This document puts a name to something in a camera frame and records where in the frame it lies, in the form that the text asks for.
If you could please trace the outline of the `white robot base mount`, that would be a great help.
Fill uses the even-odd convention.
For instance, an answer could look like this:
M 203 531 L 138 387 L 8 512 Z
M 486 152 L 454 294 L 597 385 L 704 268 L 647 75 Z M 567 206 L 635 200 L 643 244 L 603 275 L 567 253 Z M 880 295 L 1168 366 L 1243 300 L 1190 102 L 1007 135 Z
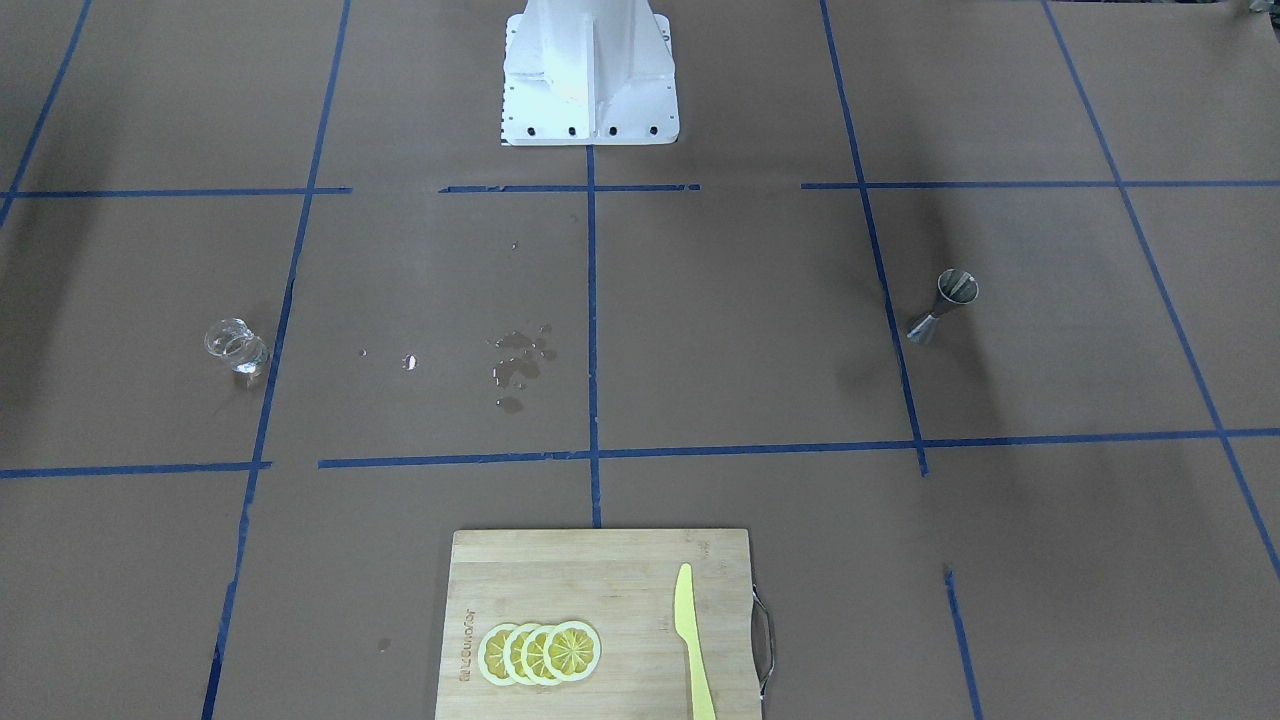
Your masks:
M 503 145 L 678 141 L 672 28 L 650 3 L 529 1 L 504 41 Z

